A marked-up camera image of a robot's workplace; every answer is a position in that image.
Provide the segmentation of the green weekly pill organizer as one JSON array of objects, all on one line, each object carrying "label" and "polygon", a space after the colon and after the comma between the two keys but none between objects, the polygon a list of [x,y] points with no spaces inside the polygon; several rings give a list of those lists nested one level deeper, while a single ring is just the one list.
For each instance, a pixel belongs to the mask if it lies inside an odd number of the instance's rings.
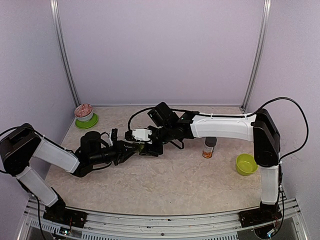
[{"label": "green weekly pill organizer", "polygon": [[149,147],[148,144],[139,144],[138,154],[140,156],[149,156]]}]

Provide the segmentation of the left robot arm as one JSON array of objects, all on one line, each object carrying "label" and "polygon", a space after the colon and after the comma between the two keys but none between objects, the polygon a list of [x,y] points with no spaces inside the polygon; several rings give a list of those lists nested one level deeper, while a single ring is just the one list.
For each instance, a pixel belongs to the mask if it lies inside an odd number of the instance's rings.
[{"label": "left robot arm", "polygon": [[41,159],[78,178],[125,162],[143,149],[142,143],[117,139],[118,130],[111,131],[109,142],[102,134],[89,131],[80,139],[76,151],[68,150],[36,131],[30,124],[9,128],[0,134],[0,157],[4,173],[20,184],[45,205],[45,211],[63,223],[70,218],[60,195],[30,166],[31,158]]}]

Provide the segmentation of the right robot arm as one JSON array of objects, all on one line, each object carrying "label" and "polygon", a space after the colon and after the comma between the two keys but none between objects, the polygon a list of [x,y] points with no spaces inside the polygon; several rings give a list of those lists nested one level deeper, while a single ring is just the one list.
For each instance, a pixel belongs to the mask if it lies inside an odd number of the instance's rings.
[{"label": "right robot arm", "polygon": [[168,147],[167,153],[147,164],[134,213],[196,215],[259,205],[261,175],[241,176],[235,163],[237,155],[255,152],[254,143],[220,137],[210,159],[200,157],[200,143],[196,138],[187,140],[184,150]]}]

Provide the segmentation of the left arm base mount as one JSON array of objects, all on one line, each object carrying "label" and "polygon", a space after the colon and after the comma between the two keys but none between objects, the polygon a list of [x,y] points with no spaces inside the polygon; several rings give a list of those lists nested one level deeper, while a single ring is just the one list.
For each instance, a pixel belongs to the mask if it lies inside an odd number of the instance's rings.
[{"label": "left arm base mount", "polygon": [[87,220],[87,213],[66,208],[65,202],[59,199],[52,206],[45,207],[43,218],[54,223],[83,229]]}]

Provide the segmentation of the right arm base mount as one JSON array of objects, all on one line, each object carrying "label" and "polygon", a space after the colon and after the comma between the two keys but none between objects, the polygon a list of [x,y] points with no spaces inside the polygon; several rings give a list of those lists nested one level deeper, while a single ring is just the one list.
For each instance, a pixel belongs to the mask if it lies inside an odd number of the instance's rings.
[{"label": "right arm base mount", "polygon": [[241,227],[246,228],[281,219],[282,213],[277,203],[268,205],[261,202],[258,208],[240,211],[238,216]]}]

